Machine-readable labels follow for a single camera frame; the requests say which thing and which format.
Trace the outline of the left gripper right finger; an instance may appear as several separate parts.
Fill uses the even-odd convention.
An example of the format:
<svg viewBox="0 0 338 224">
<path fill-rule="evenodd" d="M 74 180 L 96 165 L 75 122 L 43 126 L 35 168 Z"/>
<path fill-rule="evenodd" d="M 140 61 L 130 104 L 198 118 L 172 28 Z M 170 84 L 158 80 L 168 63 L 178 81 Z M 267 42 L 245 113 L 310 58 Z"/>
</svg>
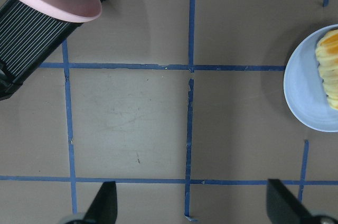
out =
<svg viewBox="0 0 338 224">
<path fill-rule="evenodd" d="M 313 216 L 279 179 L 268 179 L 266 211 L 271 223 L 321 223 Z"/>
</svg>

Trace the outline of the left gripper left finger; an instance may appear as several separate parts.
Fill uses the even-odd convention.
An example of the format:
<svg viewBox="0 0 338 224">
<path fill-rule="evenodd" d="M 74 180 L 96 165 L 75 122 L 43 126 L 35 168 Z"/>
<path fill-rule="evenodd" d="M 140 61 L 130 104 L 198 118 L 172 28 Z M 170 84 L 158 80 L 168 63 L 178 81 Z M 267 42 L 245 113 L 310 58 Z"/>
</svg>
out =
<svg viewBox="0 0 338 224">
<path fill-rule="evenodd" d="M 87 210 L 84 223 L 114 224 L 117 220 L 116 182 L 104 182 Z"/>
</svg>

